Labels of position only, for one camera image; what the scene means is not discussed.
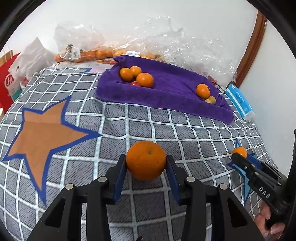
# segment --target blue and white tissue pack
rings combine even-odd
[[[235,85],[230,84],[225,90],[225,94],[229,97],[229,99],[231,99],[232,103],[237,108],[240,116],[244,120],[249,121],[254,117],[254,110]]]

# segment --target fingernail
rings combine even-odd
[[[276,233],[278,233],[279,231],[278,231],[278,229],[277,229],[277,225],[275,224],[275,225],[273,225],[272,227],[271,227],[271,229],[270,229],[270,233],[271,234],[276,234]]]

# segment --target plastic bag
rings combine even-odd
[[[43,47],[39,38],[36,38],[15,59],[9,72],[23,89],[36,72],[51,66],[54,62],[53,59],[54,55]]]
[[[188,36],[183,28],[174,30],[169,17],[149,19],[126,30],[109,46],[115,52],[138,51],[140,57],[194,71],[216,80],[222,87],[234,80],[237,69],[237,62],[223,50],[221,40]]]
[[[54,40],[60,52],[55,57],[56,62],[69,60],[80,63],[113,57],[113,50],[102,46],[104,37],[91,25],[60,23],[55,29]]]

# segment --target brown wooden trim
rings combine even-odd
[[[266,17],[258,11],[252,36],[250,38],[246,52],[237,68],[236,82],[233,83],[236,87],[240,87],[255,60],[265,33],[266,23]]]

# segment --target purple cloth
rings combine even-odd
[[[118,61],[100,78],[96,90],[97,98],[107,102],[141,104],[153,108],[164,108],[192,115],[216,119],[230,124],[233,112],[216,87],[204,76],[155,60],[118,56]],[[139,66],[143,72],[154,77],[152,88],[132,86],[122,81],[119,70],[124,67]],[[216,104],[209,104],[195,93],[198,84],[206,84]]]

